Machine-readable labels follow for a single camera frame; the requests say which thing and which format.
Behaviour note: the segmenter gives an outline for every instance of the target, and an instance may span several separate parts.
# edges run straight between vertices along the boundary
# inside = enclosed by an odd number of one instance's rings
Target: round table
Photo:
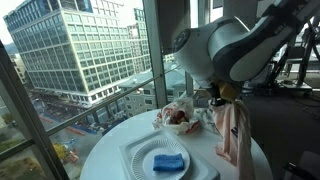
[[[119,147],[152,132],[152,121],[158,112],[159,110],[153,110],[129,118],[104,135],[88,155],[80,179],[126,179]],[[214,147],[222,141],[220,136],[198,128],[180,138],[219,171],[221,180],[237,179],[236,167],[215,154]],[[256,179],[273,179],[267,158],[253,139],[251,152]]]

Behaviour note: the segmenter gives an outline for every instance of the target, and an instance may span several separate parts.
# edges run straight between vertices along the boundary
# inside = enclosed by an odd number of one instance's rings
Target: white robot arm
[[[222,17],[181,32],[173,55],[202,88],[244,82],[259,74],[319,7],[320,0],[278,0],[251,30],[236,17]]]

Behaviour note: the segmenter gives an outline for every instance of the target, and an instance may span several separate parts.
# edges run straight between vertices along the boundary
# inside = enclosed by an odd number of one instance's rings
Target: floor
[[[320,89],[320,74],[305,82]],[[284,176],[285,163],[297,164],[304,151],[320,154],[320,93],[243,97],[251,114],[252,137],[265,152],[275,180]]]

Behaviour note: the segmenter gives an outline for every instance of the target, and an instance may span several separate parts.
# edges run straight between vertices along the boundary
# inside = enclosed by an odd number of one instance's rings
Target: blue sponge
[[[181,153],[177,155],[159,154],[154,157],[154,171],[180,171],[183,169],[184,166]]]

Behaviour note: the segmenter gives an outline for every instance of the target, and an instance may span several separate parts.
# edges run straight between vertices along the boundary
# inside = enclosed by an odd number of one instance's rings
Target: white plate
[[[158,154],[176,155],[181,153],[184,170],[175,172],[156,172],[153,171],[154,156]],[[168,139],[154,140],[142,146],[134,155],[131,163],[132,171],[136,179],[174,179],[178,180],[187,172],[190,165],[188,151],[178,142]]]

